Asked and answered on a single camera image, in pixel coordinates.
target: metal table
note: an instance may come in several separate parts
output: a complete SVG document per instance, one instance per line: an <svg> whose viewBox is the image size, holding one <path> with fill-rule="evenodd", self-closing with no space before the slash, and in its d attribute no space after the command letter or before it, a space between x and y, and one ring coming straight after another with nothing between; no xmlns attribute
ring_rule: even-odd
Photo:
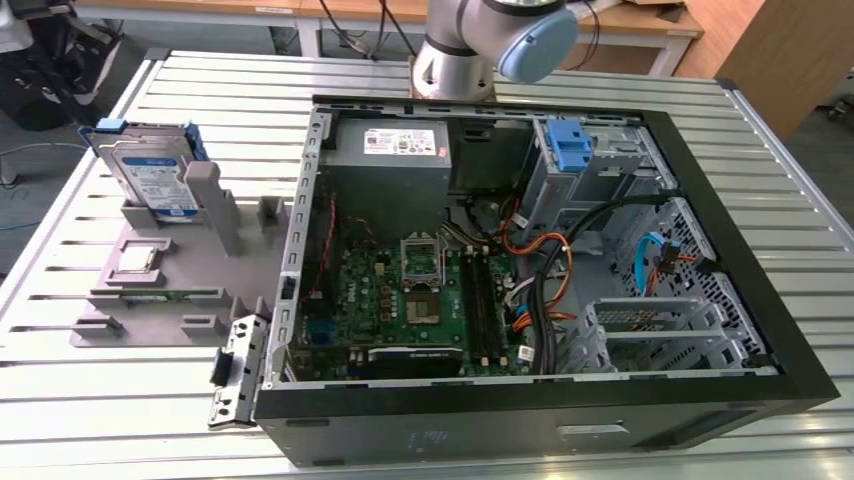
<svg viewBox="0 0 854 480"><path fill-rule="evenodd" d="M408 72L400 62L171 52L143 62L113 115L145 122L193 119L223 187L239 201L290 196L311 94L404 97ZM844 398L689 451L405 465L323 476L847 477L854 471L854 235L741 94L705 80L593 73L558 73L534 86L498 79L497 89L505 102L670 112ZM87 154L0 289L0 466L11 467L0 476L297 473L261 430L206 430L213 348L69 344L67 329L125 222L122 198L106 166ZM42 468L26 473L29 466Z"/></svg>

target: small circuit board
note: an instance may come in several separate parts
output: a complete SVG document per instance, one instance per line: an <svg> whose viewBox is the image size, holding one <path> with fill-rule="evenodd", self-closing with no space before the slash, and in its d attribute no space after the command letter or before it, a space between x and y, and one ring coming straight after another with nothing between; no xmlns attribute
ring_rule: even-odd
<svg viewBox="0 0 854 480"><path fill-rule="evenodd" d="M466 262L474 257L472 252L446 250L441 258L437 266L428 256L417 255L414 262L405 266L400 249L355 248L345 253L335 311L318 313L309 309L302 345L293 351L299 378L329 381L370 377L369 357L374 359L371 355L386 354L395 348L428 352L437 357L454 355L461 368L452 376L518 373L518 366L504 353L494 358L470 354L472 346L482 343L470 341L473 327L466 313L474 297L482 293L464 284ZM508 352L501 299L513 263L506 255L480 258L489 265L488 288L493 291L490 301L494 303L493 318L485 319L486 329L500 344L497 351ZM405 268L422 273L434 267L442 274L438 292L428 286L405 287ZM408 368L404 362L395 364Z"/></svg>

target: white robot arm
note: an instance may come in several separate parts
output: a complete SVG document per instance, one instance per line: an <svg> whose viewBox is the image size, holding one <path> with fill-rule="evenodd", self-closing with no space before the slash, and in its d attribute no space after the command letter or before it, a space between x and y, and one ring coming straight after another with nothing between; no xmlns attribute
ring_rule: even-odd
<svg viewBox="0 0 854 480"><path fill-rule="evenodd" d="M558 67L577 36L566 0L433 0L416 91L424 98L484 100L493 68L516 83L534 83Z"/></svg>

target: green circuit board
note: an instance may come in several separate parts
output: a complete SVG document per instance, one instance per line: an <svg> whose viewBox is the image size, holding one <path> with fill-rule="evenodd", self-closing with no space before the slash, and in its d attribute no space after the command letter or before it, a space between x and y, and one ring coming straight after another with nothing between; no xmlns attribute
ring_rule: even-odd
<svg viewBox="0 0 854 480"><path fill-rule="evenodd" d="M464 255L461 251L446 251L442 264L437 266L434 257L418 252L409 256L410 261L404 267L400 249L357 248L346 252L339 270L335 314L333 318L309 319L311 346L302 354L311 357L315 379L353 378L346 364L354 348L393 346L464 350L466 376L517 373L518 367L510 358L488 366L469 359L465 287L461 285ZM496 280L496 322L501 323L502 343L510 353L501 301L504 279L513 273L513 263L506 255L492 256L489 263ZM444 277L440 292L432 292L426 286L405 291L404 268L420 274L438 271Z"/></svg>

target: table leg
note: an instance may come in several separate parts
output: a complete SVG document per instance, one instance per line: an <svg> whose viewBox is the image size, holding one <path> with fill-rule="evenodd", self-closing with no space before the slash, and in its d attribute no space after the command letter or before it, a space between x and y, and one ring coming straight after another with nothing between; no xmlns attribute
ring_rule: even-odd
<svg viewBox="0 0 854 480"><path fill-rule="evenodd" d="M321 23L313 18L298 18L297 29L299 31L299 45L303 57L321 57Z"/></svg>
<svg viewBox="0 0 854 480"><path fill-rule="evenodd" d="M689 49L693 37L672 37L668 40L665 48L662 48L656 57L650 75L654 77L670 77L677 71L685 51Z"/></svg>

